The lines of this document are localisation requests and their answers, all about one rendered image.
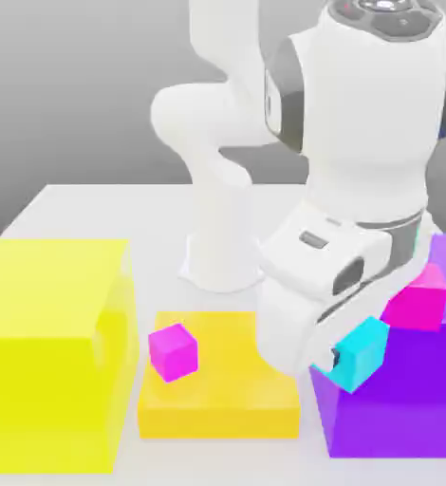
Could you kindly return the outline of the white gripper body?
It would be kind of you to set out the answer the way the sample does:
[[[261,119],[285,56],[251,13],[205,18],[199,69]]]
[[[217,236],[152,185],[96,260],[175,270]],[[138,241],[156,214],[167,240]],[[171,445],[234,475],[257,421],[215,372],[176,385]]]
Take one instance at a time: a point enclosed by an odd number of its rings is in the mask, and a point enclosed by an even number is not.
[[[368,317],[376,317],[406,284],[406,269],[392,271],[346,298],[326,314],[313,301],[268,278],[260,290],[256,312],[256,343],[262,358],[275,369],[297,376],[313,365],[319,342],[339,343]]]

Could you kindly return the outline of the small cyan cube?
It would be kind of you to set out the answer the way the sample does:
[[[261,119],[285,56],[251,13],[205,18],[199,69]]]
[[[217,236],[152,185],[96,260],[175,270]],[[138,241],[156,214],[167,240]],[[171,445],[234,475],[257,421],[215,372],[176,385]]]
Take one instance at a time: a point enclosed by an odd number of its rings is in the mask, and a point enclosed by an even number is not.
[[[352,394],[382,365],[390,327],[369,317],[348,333],[334,349],[338,362],[324,375]]]

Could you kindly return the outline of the small pink cube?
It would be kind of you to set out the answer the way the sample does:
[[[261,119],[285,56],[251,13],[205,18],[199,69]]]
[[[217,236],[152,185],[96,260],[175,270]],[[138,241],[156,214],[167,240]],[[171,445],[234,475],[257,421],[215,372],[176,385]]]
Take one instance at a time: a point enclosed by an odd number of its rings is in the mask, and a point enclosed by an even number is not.
[[[390,327],[436,332],[445,305],[445,277],[438,265],[428,263],[415,280],[388,301],[381,319]]]

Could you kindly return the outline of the small magenta cube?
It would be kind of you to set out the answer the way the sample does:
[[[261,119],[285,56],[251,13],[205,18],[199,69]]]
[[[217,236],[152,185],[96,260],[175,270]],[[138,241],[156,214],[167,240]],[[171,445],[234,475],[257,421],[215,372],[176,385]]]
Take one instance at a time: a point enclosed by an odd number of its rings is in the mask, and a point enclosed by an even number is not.
[[[181,323],[152,332],[148,345],[151,364],[166,383],[198,370],[197,340]]]

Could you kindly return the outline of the large orange box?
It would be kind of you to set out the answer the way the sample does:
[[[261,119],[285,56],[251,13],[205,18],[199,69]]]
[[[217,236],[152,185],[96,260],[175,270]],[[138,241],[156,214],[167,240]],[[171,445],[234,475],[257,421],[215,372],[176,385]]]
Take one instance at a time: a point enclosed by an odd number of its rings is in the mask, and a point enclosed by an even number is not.
[[[297,383],[260,357],[254,312],[157,313],[157,332],[176,324],[197,342],[198,369],[167,383],[146,364],[138,404],[141,438],[298,438]]]

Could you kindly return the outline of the large purple box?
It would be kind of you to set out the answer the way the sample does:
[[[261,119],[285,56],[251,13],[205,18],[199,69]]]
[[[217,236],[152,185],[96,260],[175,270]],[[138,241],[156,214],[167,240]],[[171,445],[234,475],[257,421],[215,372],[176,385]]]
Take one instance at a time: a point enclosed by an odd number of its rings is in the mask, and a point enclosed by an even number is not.
[[[331,457],[446,458],[446,325],[391,329],[382,366],[352,394],[310,377]]]

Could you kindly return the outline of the large yellow box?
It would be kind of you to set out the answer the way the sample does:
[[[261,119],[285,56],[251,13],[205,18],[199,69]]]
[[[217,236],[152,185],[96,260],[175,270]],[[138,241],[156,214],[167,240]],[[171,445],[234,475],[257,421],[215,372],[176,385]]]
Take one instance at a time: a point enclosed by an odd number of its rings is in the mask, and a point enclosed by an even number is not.
[[[126,240],[0,238],[0,474],[110,473],[138,359]]]

